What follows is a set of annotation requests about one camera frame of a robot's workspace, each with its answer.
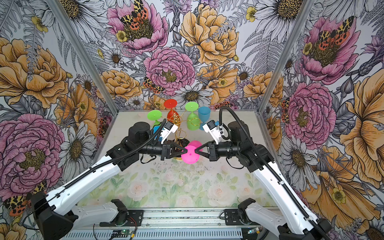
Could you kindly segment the pink wine glass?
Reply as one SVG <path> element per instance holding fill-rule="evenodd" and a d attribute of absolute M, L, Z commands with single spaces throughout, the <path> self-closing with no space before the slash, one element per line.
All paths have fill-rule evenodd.
<path fill-rule="evenodd" d="M 199 141 L 190 142 L 185 148 L 188 150 L 186 154 L 181 155 L 182 161 L 186 164 L 195 164 L 200 159 L 200 155 L 195 153 L 195 150 L 202 146 Z"/>

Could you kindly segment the light blue wine glass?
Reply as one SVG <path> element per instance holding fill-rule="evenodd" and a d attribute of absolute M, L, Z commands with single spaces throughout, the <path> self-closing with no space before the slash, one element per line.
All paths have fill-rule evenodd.
<path fill-rule="evenodd" d="M 198 109 L 199 119 L 201 121 L 200 130 L 203 131 L 203 126 L 209 121 L 211 109 L 209 107 L 200 107 Z"/>

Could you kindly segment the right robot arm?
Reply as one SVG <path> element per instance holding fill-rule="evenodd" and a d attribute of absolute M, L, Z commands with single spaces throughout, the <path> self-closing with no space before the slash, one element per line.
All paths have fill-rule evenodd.
<path fill-rule="evenodd" d="M 277 162 L 265 146 L 255 144 L 248 126 L 229 107 L 219 110 L 219 124 L 210 121 L 204 131 L 211 134 L 213 141 L 196 149 L 196 154 L 216 162 L 220 158 L 236 157 L 269 192 L 280 215 L 261 207 L 253 199 L 247 199 L 238 206 L 244 224 L 255 222 L 280 240 L 327 240 L 331 224 L 320 219 L 296 195 L 281 173 Z"/>

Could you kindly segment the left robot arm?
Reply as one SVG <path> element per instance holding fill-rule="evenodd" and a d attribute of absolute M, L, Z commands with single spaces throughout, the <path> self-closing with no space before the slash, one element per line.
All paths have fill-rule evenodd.
<path fill-rule="evenodd" d="M 120 200 L 106 204 L 77 207 L 77 203 L 105 181 L 123 172 L 139 161 L 141 156 L 157 156 L 161 160 L 180 157 L 187 149 L 167 137 L 178 126 L 163 120 L 157 130 L 146 122 L 137 122 L 129 128 L 128 136 L 107 151 L 93 166 L 65 185 L 48 193 L 31 196 L 32 214 L 45 240 L 60 240 L 72 229 L 103 224 L 123 226 L 129 221 L 129 211 Z"/>

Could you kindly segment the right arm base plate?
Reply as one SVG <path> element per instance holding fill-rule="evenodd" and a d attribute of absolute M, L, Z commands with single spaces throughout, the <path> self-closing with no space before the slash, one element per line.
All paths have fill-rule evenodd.
<path fill-rule="evenodd" d="M 224 209 L 224 220 L 227 226 L 256 226 L 257 222 L 252 222 L 246 213 L 240 209 Z"/>

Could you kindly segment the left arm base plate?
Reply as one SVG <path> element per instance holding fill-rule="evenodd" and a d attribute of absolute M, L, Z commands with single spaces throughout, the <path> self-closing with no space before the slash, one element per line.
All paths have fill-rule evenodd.
<path fill-rule="evenodd" d="M 120 211 L 110 222 L 101 222 L 100 227 L 140 227 L 142 225 L 144 210 Z"/>

